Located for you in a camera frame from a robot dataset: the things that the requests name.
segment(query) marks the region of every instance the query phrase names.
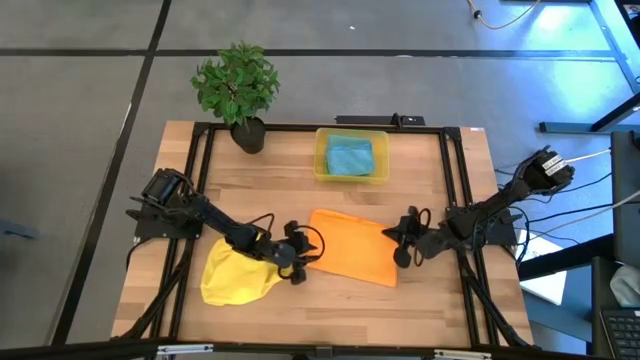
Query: keyboard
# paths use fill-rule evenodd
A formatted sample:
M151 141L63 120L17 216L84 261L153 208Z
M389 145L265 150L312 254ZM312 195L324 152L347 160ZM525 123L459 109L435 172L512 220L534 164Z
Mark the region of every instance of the keyboard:
M600 318L614 357L640 360L640 309L602 310Z

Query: yellow plastic bin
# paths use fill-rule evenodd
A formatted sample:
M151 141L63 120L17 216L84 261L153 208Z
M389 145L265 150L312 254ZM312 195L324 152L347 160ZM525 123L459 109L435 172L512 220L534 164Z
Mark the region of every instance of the yellow plastic bin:
M327 170L329 135L369 139L373 148L373 173L365 176L331 175ZM320 181L360 182L382 184L389 178L389 135L384 131L320 128L316 131L316 154L313 173Z

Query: orange cloth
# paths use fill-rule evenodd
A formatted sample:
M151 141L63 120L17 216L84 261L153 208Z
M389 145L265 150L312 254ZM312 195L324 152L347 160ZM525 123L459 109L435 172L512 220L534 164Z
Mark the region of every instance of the orange cloth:
M308 266L358 280L395 287L398 269L393 262L397 244L382 234L387 227L354 216L319 209L311 214L309 226L324 238L326 249L320 260ZM322 248L314 231L307 231L309 241Z

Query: blue cloth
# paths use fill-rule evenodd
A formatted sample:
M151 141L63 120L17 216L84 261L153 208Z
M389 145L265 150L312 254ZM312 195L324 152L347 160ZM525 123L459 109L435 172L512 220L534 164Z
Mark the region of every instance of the blue cloth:
M329 135L327 170L330 175L369 175L374 169L373 147L369 139Z

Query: wooden table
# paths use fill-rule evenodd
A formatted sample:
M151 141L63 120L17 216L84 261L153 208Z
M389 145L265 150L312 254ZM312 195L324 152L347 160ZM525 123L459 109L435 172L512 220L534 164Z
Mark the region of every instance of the wooden table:
M167 123L156 168L184 170L192 127L191 122ZM462 128L461 132L474 200L486 199L497 186L484 131ZM264 150L247 155L233 143L228 131L216 131L206 195L240 222L273 212L275 239L283 236L286 222L295 219L307 223L311 211L318 208L388 226L395 226L409 205L429 207L434 217L432 224L443 219L447 193L437 136L390 134L391 176L387 183L377 186L316 181L312 170L314 137L313 132L268 132ZM449 145L456 194L460 197L455 152L453 144ZM217 307L202 301L199 285L207 254L219 238L219 233L205 228L196 242L180 325L181 340L470 346L453 251L425 261L422 267L399 269L396 288L308 269L307 281L302 285L282 281L258 301ZM166 249L166 240L154 240L133 254L113 335L128 330L156 295ZM484 250L493 300L519 335L531 343L513 258L500 247L487 246ZM167 304L161 334L168 333L172 299ZM486 343L486 325L477 299L475 309L480 338Z

